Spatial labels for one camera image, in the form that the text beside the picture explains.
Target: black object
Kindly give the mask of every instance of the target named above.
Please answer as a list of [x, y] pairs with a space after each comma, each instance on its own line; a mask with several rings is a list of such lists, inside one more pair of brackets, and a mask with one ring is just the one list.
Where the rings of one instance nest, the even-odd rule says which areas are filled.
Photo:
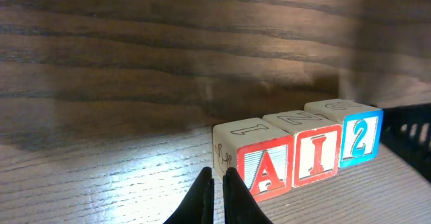
[[[223, 176], [223, 197], [226, 224], [272, 224], [233, 167], [229, 167]], [[213, 210], [214, 179], [211, 176], [211, 168], [205, 167], [165, 224], [213, 223]]]
[[431, 104], [384, 109], [383, 118], [382, 143], [431, 182]]

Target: block with number 2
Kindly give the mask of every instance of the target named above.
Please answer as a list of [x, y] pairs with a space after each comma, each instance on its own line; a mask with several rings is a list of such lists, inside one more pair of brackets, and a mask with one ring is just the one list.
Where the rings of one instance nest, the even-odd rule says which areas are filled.
[[338, 172], [341, 126], [301, 110], [269, 114], [263, 120], [294, 136], [294, 186], [301, 187]]
[[349, 100], [323, 100], [305, 104], [304, 110], [343, 125], [340, 167], [374, 158], [378, 153], [383, 111]]
[[213, 159], [221, 179], [235, 167], [256, 201], [292, 188], [293, 137], [260, 118], [215, 126]]

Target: number block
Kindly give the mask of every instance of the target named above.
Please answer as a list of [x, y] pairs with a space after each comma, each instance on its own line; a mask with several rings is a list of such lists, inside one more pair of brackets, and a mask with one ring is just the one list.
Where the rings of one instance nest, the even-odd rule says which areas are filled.
[[293, 137], [260, 118], [215, 126], [213, 160], [220, 179], [236, 167], [257, 202], [292, 188]]
[[349, 100], [323, 100], [305, 104], [304, 110], [343, 125], [340, 167], [373, 159], [383, 121], [381, 109]]
[[341, 126], [302, 110], [269, 114], [263, 120], [294, 136], [294, 187], [338, 172]]

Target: black robotic claw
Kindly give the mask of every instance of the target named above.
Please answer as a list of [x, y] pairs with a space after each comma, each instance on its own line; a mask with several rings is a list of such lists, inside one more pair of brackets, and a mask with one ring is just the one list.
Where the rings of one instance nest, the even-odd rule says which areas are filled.
[[[235, 168], [223, 176], [224, 220], [227, 224], [269, 224]], [[214, 179], [211, 168], [205, 167], [197, 176], [180, 206], [165, 221], [173, 223], [213, 223]]]

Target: blue number 2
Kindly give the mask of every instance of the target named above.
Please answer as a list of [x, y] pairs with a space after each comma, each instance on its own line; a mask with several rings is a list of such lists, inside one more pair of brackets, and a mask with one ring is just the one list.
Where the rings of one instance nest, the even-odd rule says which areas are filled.
[[366, 124], [365, 120], [361, 120], [359, 121], [356, 126], [353, 129], [354, 134], [358, 134], [359, 135], [356, 137], [355, 143], [353, 144], [353, 148], [352, 148], [352, 156], [353, 157], [361, 157], [364, 155], [365, 153], [365, 144], [362, 148], [358, 148], [359, 143], [361, 142], [361, 140], [364, 138], [366, 131], [368, 129], [368, 125]]

